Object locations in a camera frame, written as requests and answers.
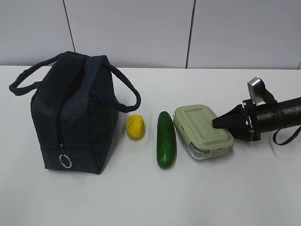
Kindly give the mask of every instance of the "green lid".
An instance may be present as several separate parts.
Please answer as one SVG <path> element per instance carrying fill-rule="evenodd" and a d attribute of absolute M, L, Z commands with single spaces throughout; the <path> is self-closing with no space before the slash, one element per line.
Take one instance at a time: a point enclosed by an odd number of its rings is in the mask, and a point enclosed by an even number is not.
<path fill-rule="evenodd" d="M 233 136 L 227 129 L 215 129 L 212 120 L 217 116 L 205 105 L 179 107 L 174 125 L 187 146 L 193 145 L 213 157 L 226 153 L 233 146 Z"/>

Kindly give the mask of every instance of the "black strap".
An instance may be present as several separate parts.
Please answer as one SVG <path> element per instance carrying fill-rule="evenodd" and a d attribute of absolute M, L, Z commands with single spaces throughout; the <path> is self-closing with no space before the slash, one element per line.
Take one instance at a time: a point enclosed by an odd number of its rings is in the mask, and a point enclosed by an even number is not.
<path fill-rule="evenodd" d="M 16 96 L 21 96 L 24 95 L 26 93 L 29 93 L 30 91 L 32 91 L 33 89 L 37 89 L 40 85 L 41 85 L 41 81 L 36 81 L 33 84 L 26 86 L 26 87 L 22 87 L 22 88 L 17 88 L 21 82 L 23 82 L 29 75 L 31 75 L 32 73 L 34 73 L 36 70 L 38 70 L 40 67 L 42 66 L 46 66 L 48 64 L 53 63 L 54 61 L 58 60 L 61 57 L 62 53 L 49 59 L 49 60 L 45 60 L 42 61 L 40 63 L 37 63 L 36 65 L 32 66 L 29 69 L 26 69 L 25 71 L 23 71 L 16 79 L 15 82 L 13 82 L 10 86 L 9 86 L 9 90 L 14 93 Z"/>
<path fill-rule="evenodd" d="M 276 136 L 277 136 L 277 133 L 278 133 L 279 131 L 280 131 L 280 130 L 277 130 L 277 131 L 274 133 L 274 135 L 273 135 L 273 141 L 274 141 L 274 143 L 277 144 L 277 145 L 286 145 L 286 144 L 290 143 L 292 140 L 294 140 L 294 139 L 298 136 L 298 134 L 299 134 L 300 131 L 301 131 L 301 126 L 293 133 L 293 135 L 292 135 L 290 138 L 288 138 L 285 142 L 283 142 L 283 143 L 281 143 L 281 144 L 277 143 L 277 141 L 276 141 Z"/>
<path fill-rule="evenodd" d="M 141 104 L 141 97 L 139 92 L 134 88 L 132 83 L 127 79 L 127 77 L 116 67 L 112 66 L 110 63 L 103 63 L 106 68 L 108 68 L 114 75 L 116 75 L 117 78 L 119 78 L 129 89 L 135 94 L 136 96 L 136 104 L 134 106 L 125 106 L 118 102 L 118 100 L 115 97 L 109 97 L 105 93 L 102 95 L 98 95 L 98 92 L 93 90 L 92 95 L 95 96 L 98 100 L 105 103 L 106 105 L 109 105 L 111 107 L 114 107 L 120 112 L 132 112 L 139 108 Z"/>

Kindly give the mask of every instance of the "dark blue lunch bag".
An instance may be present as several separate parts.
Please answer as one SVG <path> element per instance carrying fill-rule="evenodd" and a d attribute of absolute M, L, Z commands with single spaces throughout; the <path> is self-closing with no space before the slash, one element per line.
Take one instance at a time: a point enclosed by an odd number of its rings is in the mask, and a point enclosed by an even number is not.
<path fill-rule="evenodd" d="M 53 62 L 42 81 L 18 88 L 30 74 Z M 111 72 L 135 94 L 134 106 L 118 102 Z M 111 146 L 118 112 L 135 111 L 141 103 L 138 91 L 106 56 L 69 51 L 25 70 L 9 86 L 17 96 L 33 89 L 37 90 L 31 100 L 32 119 L 45 168 L 52 170 L 99 174 Z"/>

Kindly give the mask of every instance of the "cucumber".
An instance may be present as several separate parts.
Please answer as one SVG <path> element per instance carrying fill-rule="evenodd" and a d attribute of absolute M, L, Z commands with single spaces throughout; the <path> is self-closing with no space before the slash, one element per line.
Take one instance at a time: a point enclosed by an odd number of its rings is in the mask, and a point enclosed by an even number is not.
<path fill-rule="evenodd" d="M 157 129 L 157 163 L 166 169 L 173 164 L 177 148 L 173 121 L 167 112 L 160 113 Z"/>

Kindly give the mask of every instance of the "yellow lemon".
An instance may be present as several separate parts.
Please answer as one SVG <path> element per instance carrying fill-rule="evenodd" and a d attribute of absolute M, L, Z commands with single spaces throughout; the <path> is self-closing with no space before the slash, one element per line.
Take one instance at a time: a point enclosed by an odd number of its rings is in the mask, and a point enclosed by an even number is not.
<path fill-rule="evenodd" d="M 141 115 L 131 115 L 126 125 L 127 135 L 131 139 L 139 139 L 144 135 L 144 121 Z"/>

